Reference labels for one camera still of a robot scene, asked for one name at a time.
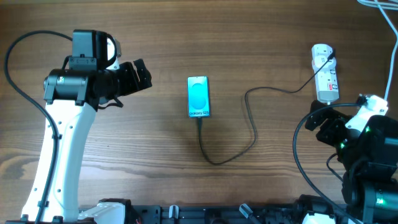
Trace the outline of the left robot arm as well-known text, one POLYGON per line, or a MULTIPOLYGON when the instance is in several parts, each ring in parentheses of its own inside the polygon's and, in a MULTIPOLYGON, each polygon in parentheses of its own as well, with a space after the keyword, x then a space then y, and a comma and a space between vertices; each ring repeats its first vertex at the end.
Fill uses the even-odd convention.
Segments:
POLYGON ((81 212, 78 183, 86 139, 99 110, 122 107, 120 97, 152 86, 141 59, 119 63, 120 46, 110 34, 74 30, 72 54, 44 80, 39 111, 46 128, 32 190, 20 223, 137 223, 131 201, 106 198, 81 212))

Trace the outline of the white charger plug adapter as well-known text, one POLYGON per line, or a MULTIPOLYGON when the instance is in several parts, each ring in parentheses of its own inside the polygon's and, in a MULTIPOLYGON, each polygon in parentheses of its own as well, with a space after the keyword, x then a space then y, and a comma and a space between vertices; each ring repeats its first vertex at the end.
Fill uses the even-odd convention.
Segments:
POLYGON ((319 69, 321 70, 331 70, 336 67, 336 60, 335 58, 329 59, 326 55, 318 55, 314 56, 312 60, 312 68, 313 71, 316 72, 319 69))

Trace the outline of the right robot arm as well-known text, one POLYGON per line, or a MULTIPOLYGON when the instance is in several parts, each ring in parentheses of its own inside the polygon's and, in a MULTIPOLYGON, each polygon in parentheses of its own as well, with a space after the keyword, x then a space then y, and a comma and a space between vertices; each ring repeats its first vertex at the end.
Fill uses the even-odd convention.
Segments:
POLYGON ((295 129, 292 150, 303 178, 335 210, 355 223, 397 223, 397 121, 383 115, 372 115, 352 132, 350 116, 317 100, 295 129), (319 128, 319 141, 336 149, 338 161, 346 172, 341 193, 346 203, 342 208, 320 191, 305 173, 297 154, 300 128, 319 128))

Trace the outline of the Galaxy smartphone cyan screen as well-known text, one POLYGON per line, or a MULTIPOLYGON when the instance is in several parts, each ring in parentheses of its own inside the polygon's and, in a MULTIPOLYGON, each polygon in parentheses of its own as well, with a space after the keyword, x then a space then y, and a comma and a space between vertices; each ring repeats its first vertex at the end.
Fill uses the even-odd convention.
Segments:
POLYGON ((188 116, 201 118, 210 116, 210 94, 208 77, 188 77, 188 116))

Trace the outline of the white power strip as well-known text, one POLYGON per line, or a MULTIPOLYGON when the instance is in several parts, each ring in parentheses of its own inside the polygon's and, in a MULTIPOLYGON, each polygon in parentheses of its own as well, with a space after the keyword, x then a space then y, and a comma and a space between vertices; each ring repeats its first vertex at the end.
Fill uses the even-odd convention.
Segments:
MULTIPOLYGON (((318 55, 326 55, 329 57, 332 53, 333 49, 327 44, 315 44, 312 47, 312 59, 314 56, 318 55)), ((331 70, 319 69, 315 73, 317 100, 328 105, 338 100, 340 95, 336 67, 331 70)))

